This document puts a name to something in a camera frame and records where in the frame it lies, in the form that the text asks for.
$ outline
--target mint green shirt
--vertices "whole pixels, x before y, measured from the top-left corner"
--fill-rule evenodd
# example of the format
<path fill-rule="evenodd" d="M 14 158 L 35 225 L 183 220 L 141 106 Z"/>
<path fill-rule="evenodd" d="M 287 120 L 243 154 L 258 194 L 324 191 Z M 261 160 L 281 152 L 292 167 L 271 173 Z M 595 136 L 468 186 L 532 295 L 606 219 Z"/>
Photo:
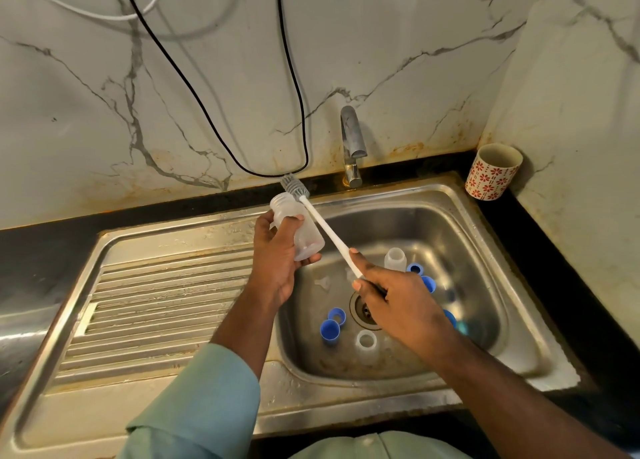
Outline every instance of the mint green shirt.
<path fill-rule="evenodd" d="M 120 459 L 243 458 L 260 405 L 260 384 L 233 351 L 207 344 L 191 363 L 128 426 Z M 462 459 L 436 440 L 389 431 L 316 442 L 296 459 L 412 457 Z"/>

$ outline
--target cup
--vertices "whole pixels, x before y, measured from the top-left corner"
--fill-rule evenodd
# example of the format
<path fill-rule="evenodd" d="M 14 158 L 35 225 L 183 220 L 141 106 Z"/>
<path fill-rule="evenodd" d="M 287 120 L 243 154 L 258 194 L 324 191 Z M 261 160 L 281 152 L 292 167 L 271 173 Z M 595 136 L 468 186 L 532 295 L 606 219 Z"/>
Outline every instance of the cup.
<path fill-rule="evenodd" d="M 502 196 L 522 165 L 522 154 L 503 144 L 487 144 L 478 149 L 465 183 L 467 192 L 481 201 Z"/>

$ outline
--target chrome faucet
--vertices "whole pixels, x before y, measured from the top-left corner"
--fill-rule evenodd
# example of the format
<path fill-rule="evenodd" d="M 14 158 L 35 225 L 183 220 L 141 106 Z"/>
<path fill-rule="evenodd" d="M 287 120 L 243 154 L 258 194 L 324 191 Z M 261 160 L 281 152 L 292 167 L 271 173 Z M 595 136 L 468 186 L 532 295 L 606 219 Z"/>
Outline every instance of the chrome faucet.
<path fill-rule="evenodd" d="M 347 187 L 360 187 L 362 177 L 356 159 L 367 156 L 360 123 L 353 107 L 342 107 L 340 110 L 340 126 L 342 127 L 342 147 L 344 149 L 344 180 Z"/>

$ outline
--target drain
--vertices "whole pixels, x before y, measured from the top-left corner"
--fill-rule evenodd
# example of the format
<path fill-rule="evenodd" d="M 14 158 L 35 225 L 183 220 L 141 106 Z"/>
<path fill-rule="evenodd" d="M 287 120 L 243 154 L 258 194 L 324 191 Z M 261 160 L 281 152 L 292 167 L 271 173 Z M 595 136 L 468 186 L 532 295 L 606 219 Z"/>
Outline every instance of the drain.
<path fill-rule="evenodd" d="M 371 311 L 367 307 L 364 299 L 360 297 L 360 294 L 353 293 L 351 300 L 349 301 L 349 310 L 351 311 L 351 317 L 359 325 L 365 329 L 371 331 L 378 331 L 381 327 L 371 317 Z"/>

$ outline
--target person's right hand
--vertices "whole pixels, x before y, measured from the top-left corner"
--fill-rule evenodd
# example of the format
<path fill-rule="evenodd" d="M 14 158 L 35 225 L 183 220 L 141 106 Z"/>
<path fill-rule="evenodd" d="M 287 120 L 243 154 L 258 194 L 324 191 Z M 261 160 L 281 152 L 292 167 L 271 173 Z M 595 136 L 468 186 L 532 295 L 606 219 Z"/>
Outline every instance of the person's right hand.
<path fill-rule="evenodd" d="M 366 278 L 355 280 L 353 288 L 367 303 L 373 319 L 389 335 L 433 365 L 459 338 L 420 276 L 375 266 L 355 248 L 349 252 Z M 371 282 L 387 289 L 386 300 Z"/>

